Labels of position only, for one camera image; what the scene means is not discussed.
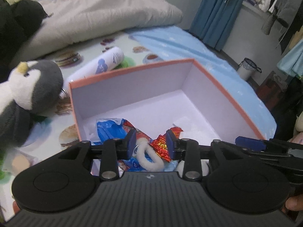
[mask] blue bed sheet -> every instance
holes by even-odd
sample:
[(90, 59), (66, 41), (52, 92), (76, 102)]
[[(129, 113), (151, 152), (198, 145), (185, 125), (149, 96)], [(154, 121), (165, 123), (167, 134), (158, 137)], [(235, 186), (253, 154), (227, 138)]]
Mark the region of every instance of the blue bed sheet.
[(251, 86), (200, 40), (176, 26), (131, 29), (126, 33), (164, 60), (195, 58), (242, 106), (266, 139), (274, 136), (276, 122)]

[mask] open cardboard box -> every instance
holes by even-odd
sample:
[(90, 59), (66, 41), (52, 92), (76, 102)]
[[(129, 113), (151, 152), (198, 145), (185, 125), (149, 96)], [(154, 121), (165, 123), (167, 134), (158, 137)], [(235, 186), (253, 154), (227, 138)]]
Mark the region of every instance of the open cardboard box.
[(226, 142), (234, 143), (238, 136), (264, 139), (241, 106), (194, 59), (101, 73), (71, 82), (70, 92), (80, 140), (97, 139), (100, 118), (126, 119), (156, 139), (182, 117)]

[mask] white trash bin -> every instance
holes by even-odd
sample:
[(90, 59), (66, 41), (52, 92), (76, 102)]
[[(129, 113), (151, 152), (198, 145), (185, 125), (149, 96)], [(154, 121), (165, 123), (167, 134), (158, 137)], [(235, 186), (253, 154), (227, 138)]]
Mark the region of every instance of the white trash bin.
[(261, 68), (257, 67), (252, 60), (245, 58), (239, 65), (237, 73), (239, 74), (240, 78), (247, 81), (255, 71), (260, 73), (262, 72)]

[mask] blanket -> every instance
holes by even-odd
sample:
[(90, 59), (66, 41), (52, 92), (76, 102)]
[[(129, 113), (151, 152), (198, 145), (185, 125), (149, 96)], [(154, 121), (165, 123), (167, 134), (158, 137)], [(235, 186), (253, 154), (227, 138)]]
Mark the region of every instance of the blanket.
[(43, 0), (50, 18), (17, 52), (10, 67), (70, 44), (133, 27), (172, 25), (182, 12), (164, 0)]

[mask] penguin plush toy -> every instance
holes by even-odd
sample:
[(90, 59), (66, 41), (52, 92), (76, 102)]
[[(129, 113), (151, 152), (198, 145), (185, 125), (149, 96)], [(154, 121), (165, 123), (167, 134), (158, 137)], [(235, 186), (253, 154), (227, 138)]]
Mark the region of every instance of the penguin plush toy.
[(33, 114), (54, 105), (62, 85), (61, 70), (50, 60), (20, 62), (11, 71), (0, 84), (0, 149), (24, 144)]

